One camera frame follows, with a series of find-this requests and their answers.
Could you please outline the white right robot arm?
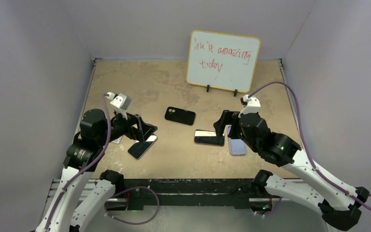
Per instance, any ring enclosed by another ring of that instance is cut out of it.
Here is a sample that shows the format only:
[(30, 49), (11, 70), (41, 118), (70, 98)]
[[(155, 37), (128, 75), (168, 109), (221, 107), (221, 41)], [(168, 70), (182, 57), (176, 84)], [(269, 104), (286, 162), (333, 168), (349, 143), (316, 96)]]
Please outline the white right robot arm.
[(252, 191), (263, 197), (267, 193), (289, 199), (314, 210), (330, 226), (348, 231), (361, 217), (360, 207), (369, 197), (364, 187), (353, 187), (308, 158), (301, 146), (290, 137), (272, 132), (258, 113), (239, 115), (224, 110), (214, 123), (216, 135), (231, 126), (228, 137), (242, 140), (262, 159), (293, 173), (301, 184), (260, 170), (252, 183)]

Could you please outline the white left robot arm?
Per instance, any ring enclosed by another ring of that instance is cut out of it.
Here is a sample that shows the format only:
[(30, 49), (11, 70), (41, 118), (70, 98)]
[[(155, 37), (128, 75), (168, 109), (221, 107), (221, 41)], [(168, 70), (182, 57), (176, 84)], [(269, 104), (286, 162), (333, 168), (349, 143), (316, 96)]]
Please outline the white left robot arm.
[(120, 196), (129, 200), (134, 187), (126, 188), (124, 176), (116, 171), (104, 171), (95, 187), (81, 202), (82, 192), (105, 154), (107, 145), (120, 136), (144, 142), (157, 126), (147, 124), (139, 115), (125, 119), (108, 112), (92, 109), (84, 113), (80, 131), (66, 151), (64, 168), (53, 200), (36, 228), (38, 232), (82, 232), (108, 199)]

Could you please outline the purple phone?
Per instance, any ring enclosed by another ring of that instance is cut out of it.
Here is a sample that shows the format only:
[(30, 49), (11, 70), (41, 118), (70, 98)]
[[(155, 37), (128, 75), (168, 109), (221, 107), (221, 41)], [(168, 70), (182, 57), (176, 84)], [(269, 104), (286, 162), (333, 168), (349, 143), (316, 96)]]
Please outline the purple phone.
[(202, 145), (224, 146), (225, 135), (217, 136), (215, 131), (195, 130), (194, 143)]

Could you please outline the lavender phone case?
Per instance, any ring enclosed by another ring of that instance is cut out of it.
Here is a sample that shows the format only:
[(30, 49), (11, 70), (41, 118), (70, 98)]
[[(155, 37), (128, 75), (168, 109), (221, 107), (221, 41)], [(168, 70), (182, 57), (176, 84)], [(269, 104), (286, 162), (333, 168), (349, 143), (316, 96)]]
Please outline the lavender phone case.
[(240, 139), (228, 138), (229, 150), (233, 156), (244, 156), (247, 153), (245, 143)]

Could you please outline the silver phone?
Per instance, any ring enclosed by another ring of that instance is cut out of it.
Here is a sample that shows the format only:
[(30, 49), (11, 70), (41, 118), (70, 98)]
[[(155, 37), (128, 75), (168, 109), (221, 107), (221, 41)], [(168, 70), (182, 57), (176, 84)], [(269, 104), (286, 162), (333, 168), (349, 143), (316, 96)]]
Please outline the silver phone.
[(157, 136), (152, 134), (145, 142), (136, 141), (129, 149), (128, 153), (136, 160), (139, 160), (149, 148), (157, 141)]

